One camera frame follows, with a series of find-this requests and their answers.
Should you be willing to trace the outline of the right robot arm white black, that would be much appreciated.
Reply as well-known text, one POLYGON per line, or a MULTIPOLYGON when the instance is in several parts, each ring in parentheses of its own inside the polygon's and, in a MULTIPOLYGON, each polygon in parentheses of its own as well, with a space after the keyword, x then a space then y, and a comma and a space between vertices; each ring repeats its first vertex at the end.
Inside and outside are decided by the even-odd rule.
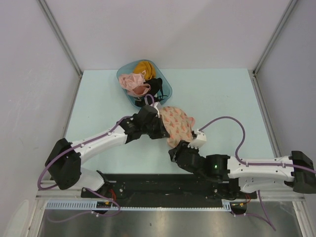
POLYGON ((228 155, 203 157, 199 150, 181 141, 169 150, 170 160, 197 178, 212 183, 232 182, 228 193, 239 198, 244 193, 291 187, 300 194, 315 194, 316 172, 313 162, 302 151, 272 160, 255 161, 228 155))

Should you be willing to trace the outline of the floral mesh laundry bag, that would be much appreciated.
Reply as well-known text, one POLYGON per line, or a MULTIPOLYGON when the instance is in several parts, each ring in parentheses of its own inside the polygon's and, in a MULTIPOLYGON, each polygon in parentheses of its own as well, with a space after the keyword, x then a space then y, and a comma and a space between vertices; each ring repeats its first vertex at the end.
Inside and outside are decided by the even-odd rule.
POLYGON ((165 129, 170 135, 167 143, 171 148, 175 148, 181 140, 193 141, 192 128, 195 124, 193 117, 189 117, 183 110, 171 106, 162 107, 159 113, 165 129))

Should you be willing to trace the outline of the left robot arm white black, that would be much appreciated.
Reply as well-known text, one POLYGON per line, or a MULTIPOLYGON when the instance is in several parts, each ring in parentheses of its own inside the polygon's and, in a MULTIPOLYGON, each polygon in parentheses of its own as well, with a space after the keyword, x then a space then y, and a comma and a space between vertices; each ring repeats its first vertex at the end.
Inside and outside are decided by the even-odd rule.
POLYGON ((90 138, 74 142, 66 138, 58 140, 46 160, 44 172, 55 182, 53 187, 67 190, 77 186, 90 189, 102 198, 109 191, 105 175, 85 169, 82 164, 105 150, 138 140, 142 135, 152 140, 170 136, 158 109, 151 105, 142 107, 132 116, 122 117, 111 129, 90 138))

